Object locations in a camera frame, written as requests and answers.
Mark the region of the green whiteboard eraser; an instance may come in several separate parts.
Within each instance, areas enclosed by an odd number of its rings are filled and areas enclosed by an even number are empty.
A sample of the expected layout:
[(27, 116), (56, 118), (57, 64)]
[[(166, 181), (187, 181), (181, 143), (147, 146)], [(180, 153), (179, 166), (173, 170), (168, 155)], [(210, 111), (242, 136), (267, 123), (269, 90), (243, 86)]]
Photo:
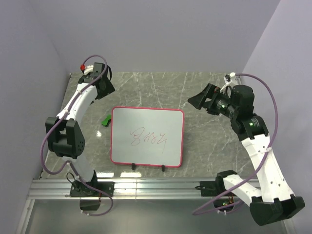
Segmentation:
[(108, 115), (102, 122), (101, 124), (104, 126), (104, 127), (108, 127), (109, 124), (111, 123), (112, 121), (112, 116), (111, 115)]

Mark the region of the pink framed whiteboard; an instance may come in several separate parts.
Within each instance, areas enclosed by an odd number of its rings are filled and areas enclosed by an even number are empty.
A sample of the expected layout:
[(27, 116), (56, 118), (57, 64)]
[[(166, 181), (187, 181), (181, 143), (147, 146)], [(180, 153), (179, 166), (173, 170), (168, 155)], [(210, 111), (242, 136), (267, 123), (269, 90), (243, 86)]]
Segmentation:
[(185, 115), (178, 109), (112, 109), (111, 161), (178, 168), (183, 159)]

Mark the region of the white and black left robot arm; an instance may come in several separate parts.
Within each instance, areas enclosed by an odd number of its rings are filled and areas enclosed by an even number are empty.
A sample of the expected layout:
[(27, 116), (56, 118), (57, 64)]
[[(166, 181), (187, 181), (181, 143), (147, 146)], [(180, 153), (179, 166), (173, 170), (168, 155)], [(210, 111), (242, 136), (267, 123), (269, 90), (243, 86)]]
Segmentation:
[(85, 138), (80, 128), (81, 120), (88, 107), (95, 101), (115, 91), (111, 83), (112, 70), (103, 63), (82, 66), (83, 75), (73, 96), (64, 109), (46, 120), (48, 148), (62, 158), (74, 172), (72, 187), (85, 196), (98, 192), (96, 172), (83, 155)]

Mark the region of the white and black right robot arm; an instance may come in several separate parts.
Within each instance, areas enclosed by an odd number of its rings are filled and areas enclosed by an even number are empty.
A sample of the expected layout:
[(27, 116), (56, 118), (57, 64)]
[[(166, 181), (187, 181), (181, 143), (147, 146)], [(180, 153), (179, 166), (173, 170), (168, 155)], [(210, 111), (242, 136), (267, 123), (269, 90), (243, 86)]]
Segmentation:
[(287, 184), (272, 150), (272, 137), (262, 117), (254, 113), (251, 87), (235, 85), (231, 92), (209, 83), (203, 91), (188, 99), (196, 109), (204, 108), (211, 115), (224, 115), (247, 151), (257, 176), (257, 189), (228, 170), (217, 174), (212, 191), (216, 199), (233, 194), (249, 206), (259, 226), (292, 218), (305, 207)]

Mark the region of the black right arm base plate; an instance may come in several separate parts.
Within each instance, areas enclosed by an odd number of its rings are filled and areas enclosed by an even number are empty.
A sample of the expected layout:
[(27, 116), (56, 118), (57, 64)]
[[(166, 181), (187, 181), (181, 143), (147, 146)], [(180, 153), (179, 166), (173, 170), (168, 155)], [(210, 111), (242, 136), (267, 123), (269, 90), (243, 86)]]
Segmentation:
[(214, 197), (226, 191), (220, 182), (212, 180), (200, 181), (199, 185), (195, 186), (195, 189), (200, 191), (202, 197)]

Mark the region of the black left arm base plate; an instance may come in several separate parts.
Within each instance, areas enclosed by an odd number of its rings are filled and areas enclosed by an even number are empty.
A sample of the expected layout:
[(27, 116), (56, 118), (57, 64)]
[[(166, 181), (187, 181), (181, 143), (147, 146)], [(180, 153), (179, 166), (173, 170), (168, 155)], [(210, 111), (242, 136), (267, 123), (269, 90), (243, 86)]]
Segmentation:
[(98, 190), (101, 190), (107, 193), (109, 196), (113, 196), (114, 187), (115, 187), (114, 182), (98, 182), (95, 185), (95, 188), (96, 188), (96, 191), (95, 191), (93, 189), (86, 187), (81, 182), (75, 181), (72, 183), (69, 196), (70, 197), (96, 197), (96, 196), (99, 196), (100, 194)]

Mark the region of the aluminium mounting rail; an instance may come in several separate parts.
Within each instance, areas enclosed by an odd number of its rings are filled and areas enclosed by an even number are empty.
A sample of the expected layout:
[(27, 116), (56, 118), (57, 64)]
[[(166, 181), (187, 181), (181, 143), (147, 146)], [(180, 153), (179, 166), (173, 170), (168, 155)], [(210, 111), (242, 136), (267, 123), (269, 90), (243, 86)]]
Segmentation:
[[(113, 199), (204, 199), (195, 189), (200, 181), (213, 178), (102, 178), (100, 182), (114, 182)], [(33, 180), (27, 198), (38, 200), (81, 199), (98, 197), (71, 197), (71, 184), (66, 179)]]

